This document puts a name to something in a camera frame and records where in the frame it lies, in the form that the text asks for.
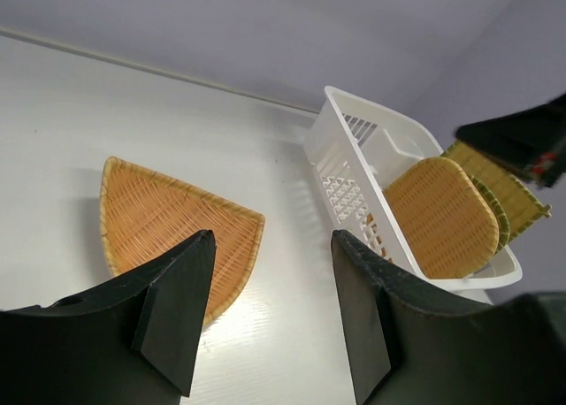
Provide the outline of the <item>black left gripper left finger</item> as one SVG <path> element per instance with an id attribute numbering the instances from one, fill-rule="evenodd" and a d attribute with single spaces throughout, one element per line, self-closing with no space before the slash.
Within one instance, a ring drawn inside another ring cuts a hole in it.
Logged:
<path id="1" fill-rule="evenodd" d="M 53 305 L 62 352 L 50 397 L 181 397 L 190 393 L 214 270 L 211 231 Z"/>

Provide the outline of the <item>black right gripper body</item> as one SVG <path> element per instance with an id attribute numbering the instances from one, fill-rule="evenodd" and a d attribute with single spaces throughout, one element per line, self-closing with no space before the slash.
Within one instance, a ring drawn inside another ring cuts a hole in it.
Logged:
<path id="1" fill-rule="evenodd" d="M 455 138 L 520 180 L 553 187 L 565 174 L 565 96 L 459 126 Z"/>

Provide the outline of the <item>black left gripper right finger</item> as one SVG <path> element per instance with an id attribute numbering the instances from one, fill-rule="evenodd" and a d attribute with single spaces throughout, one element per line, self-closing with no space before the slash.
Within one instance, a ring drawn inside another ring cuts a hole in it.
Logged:
<path id="1" fill-rule="evenodd" d="M 421 280 L 346 230 L 333 232 L 331 251 L 356 402 L 469 399 L 463 324 L 488 304 Z"/>

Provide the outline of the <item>large square bamboo mat plate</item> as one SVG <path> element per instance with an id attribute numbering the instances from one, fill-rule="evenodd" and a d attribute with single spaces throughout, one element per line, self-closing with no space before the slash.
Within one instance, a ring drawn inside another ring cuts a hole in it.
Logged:
<path id="1" fill-rule="evenodd" d="M 551 217 L 552 207 L 543 204 L 518 177 L 462 142 L 455 141 L 441 156 L 455 161 L 469 176 L 481 181 L 491 191 L 509 220 L 510 241 L 540 218 Z"/>

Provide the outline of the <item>green-rimmed rectangular woven plate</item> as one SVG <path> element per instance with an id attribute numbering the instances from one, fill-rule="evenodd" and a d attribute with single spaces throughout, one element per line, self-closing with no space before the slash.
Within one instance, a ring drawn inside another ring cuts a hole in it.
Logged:
<path id="1" fill-rule="evenodd" d="M 492 213 L 494 214 L 499 227 L 499 239 L 495 253 L 502 250 L 508 243 L 510 238 L 510 223 L 507 214 L 500 201 L 496 198 L 494 193 L 478 178 L 469 176 L 472 184 L 482 196 Z"/>

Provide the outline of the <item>orange rounded-square woven plate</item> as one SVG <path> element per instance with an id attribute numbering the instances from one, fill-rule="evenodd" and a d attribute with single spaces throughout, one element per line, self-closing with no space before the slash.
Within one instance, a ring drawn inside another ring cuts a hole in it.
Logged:
<path id="1" fill-rule="evenodd" d="M 500 229 L 456 162 L 428 157 L 384 190 L 418 267 L 428 279 L 463 279 L 495 254 Z"/>

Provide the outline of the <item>orange triangular woven plate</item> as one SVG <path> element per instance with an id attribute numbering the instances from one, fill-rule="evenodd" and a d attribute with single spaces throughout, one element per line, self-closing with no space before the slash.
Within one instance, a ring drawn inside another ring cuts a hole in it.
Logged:
<path id="1" fill-rule="evenodd" d="M 104 256 L 114 276 L 197 231 L 211 230 L 217 252 L 205 325 L 220 317 L 247 285 L 265 225 L 258 212 L 117 157 L 103 166 L 99 220 Z"/>

